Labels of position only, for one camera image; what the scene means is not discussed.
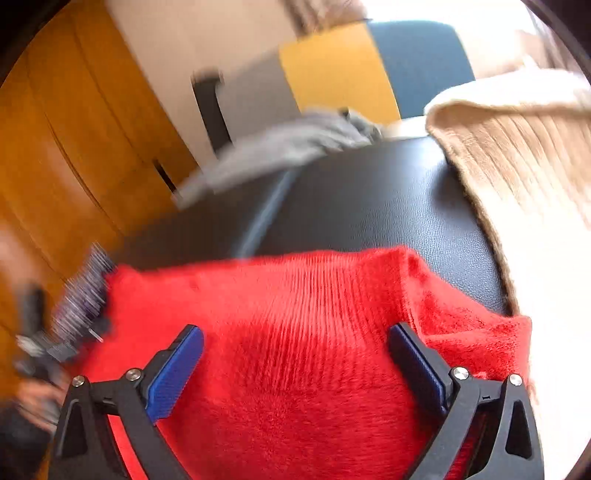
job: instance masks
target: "yellow panel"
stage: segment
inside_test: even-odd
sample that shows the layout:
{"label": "yellow panel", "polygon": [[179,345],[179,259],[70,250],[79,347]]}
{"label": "yellow panel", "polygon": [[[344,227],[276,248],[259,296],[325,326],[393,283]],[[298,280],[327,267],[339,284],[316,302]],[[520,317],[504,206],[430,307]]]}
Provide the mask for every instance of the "yellow panel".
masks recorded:
{"label": "yellow panel", "polygon": [[301,111],[350,107],[372,122],[400,120],[388,75],[365,23],[290,43],[280,50],[280,60]]}

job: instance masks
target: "beige ribbed fabric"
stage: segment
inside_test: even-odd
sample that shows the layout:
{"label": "beige ribbed fabric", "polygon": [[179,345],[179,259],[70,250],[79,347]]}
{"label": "beige ribbed fabric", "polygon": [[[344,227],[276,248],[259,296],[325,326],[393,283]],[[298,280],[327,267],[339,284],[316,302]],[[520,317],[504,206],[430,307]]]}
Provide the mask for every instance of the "beige ribbed fabric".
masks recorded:
{"label": "beige ribbed fabric", "polygon": [[427,130],[458,169],[514,313],[532,318],[532,403],[546,478],[591,438],[591,90],[524,70],[438,95]]}

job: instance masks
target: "gray cloth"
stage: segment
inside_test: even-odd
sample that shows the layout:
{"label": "gray cloth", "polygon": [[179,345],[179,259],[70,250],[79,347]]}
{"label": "gray cloth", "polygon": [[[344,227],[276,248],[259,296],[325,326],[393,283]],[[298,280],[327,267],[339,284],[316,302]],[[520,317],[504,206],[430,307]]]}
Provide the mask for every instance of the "gray cloth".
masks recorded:
{"label": "gray cloth", "polygon": [[178,208],[184,209],[208,192],[223,192],[261,175],[300,166],[331,152],[364,147],[381,138],[381,127],[354,111],[309,110],[301,118],[226,147],[217,163],[189,176],[173,198]]}
{"label": "gray cloth", "polygon": [[224,78],[216,89],[217,103],[232,142],[301,118],[300,109],[274,53]]}

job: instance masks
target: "human hand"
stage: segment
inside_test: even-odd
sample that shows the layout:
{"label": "human hand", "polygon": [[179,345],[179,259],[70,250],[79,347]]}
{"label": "human hand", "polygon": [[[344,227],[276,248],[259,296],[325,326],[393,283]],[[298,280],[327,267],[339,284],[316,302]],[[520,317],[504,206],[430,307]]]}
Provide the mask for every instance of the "human hand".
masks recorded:
{"label": "human hand", "polygon": [[57,386],[35,379],[21,381],[16,399],[19,412],[36,427],[50,433],[55,432],[57,419],[47,410],[47,405],[52,402],[61,408],[69,385],[65,372],[60,375]]}

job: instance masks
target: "red towel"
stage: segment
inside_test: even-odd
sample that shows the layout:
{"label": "red towel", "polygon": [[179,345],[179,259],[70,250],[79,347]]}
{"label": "red towel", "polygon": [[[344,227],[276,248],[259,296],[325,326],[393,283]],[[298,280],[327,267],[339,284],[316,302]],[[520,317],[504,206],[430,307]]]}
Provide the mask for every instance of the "red towel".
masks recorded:
{"label": "red towel", "polygon": [[452,366],[527,377],[529,319],[487,311],[407,248],[121,267],[109,303],[114,333],[83,368],[91,381],[143,367],[188,323],[204,331],[204,355],[158,423],[194,480],[402,478],[438,425],[388,355],[400,321]]}

